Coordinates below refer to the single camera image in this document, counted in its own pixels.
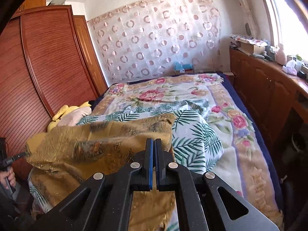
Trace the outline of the left hand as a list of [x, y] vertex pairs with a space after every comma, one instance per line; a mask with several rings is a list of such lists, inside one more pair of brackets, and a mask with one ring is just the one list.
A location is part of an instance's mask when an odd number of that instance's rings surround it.
[[15, 187], [16, 178], [12, 167], [8, 167], [8, 171], [1, 171], [1, 183], [6, 189], [9, 189], [8, 182], [6, 181], [6, 179], [9, 181], [9, 184], [12, 187]]

